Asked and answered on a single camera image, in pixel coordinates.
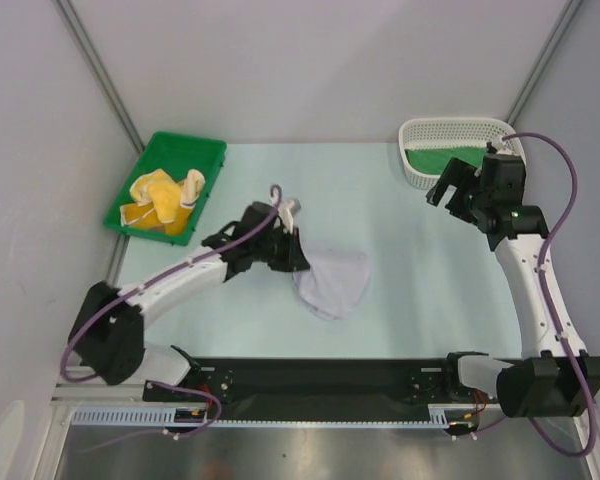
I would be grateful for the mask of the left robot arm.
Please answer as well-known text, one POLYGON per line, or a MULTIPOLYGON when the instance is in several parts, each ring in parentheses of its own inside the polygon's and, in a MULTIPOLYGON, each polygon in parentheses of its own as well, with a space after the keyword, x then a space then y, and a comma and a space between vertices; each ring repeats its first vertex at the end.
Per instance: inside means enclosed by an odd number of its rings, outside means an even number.
POLYGON ((180 303, 228 282, 256 262, 283 273, 308 270, 295 224, 299 209, 296 199, 273 205, 254 202, 240 220, 225 225, 162 272, 125 287, 94 284, 65 352, 77 354, 91 368, 90 379, 119 385, 136 376, 164 383, 179 400, 191 399, 200 388, 195 360, 178 347, 147 343, 145 330, 180 303))

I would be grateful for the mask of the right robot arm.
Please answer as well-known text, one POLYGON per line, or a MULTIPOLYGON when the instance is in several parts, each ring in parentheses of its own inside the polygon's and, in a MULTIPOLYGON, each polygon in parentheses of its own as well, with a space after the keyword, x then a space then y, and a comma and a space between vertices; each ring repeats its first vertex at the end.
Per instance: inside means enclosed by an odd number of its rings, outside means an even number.
POLYGON ((487 238, 511 291, 521 334, 513 363, 481 353, 449 355, 454 368, 440 377, 443 395, 464 401, 480 390, 495 397, 509 418, 577 417, 600 390, 600 356, 591 356, 566 310, 546 247, 542 210, 523 202, 526 168, 515 155, 484 156, 476 168, 452 158, 427 193, 487 238))

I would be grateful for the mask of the white towel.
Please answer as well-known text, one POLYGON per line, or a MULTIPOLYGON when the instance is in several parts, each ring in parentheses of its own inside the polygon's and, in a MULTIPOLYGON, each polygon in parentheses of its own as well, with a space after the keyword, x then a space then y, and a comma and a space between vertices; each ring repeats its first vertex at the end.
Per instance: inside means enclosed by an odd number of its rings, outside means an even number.
POLYGON ((322 320, 343 319, 359 304, 371 278, 372 264, 361 251, 309 245, 309 269, 292 274, 296 294, 322 320))

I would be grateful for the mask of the green towel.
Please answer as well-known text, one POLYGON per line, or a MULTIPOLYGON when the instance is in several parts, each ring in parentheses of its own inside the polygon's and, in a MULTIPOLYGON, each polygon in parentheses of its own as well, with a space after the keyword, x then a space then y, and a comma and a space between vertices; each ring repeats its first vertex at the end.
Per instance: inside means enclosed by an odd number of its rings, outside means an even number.
POLYGON ((476 168, 482 165, 485 147, 460 146, 434 149, 406 149, 409 164, 418 172, 440 175, 452 158, 458 158, 476 168))

